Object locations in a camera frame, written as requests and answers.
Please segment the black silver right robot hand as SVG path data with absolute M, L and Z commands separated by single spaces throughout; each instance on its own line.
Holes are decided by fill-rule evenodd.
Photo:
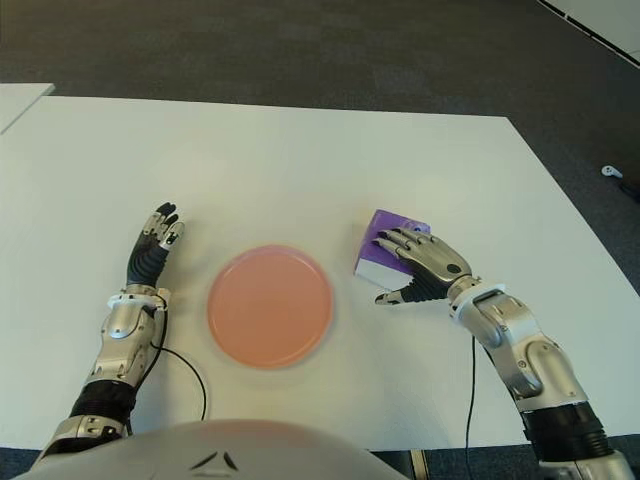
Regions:
M 372 243 L 399 260 L 412 275 L 403 288 L 379 295 L 377 305 L 443 300 L 456 281 L 472 275 L 460 254 L 429 233 L 398 227 L 381 230 Z

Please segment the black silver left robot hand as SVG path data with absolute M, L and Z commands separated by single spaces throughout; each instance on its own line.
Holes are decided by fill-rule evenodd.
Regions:
M 169 252 L 184 232 L 175 204 L 165 202 L 147 219 L 134 244 L 126 269 L 126 286 L 155 288 Z

